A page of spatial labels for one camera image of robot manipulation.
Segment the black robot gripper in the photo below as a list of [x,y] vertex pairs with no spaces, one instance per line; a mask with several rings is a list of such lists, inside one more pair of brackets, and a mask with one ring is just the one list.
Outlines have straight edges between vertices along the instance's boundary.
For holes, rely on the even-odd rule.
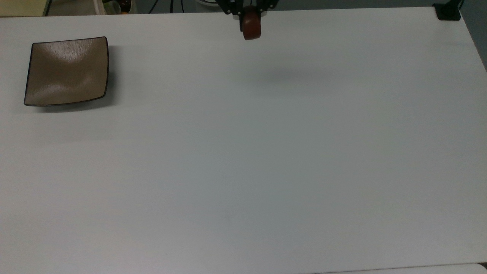
[[244,7],[246,5],[260,6],[260,18],[267,15],[268,10],[275,9],[279,0],[216,0],[224,14],[233,16],[239,21],[240,32],[243,32]]

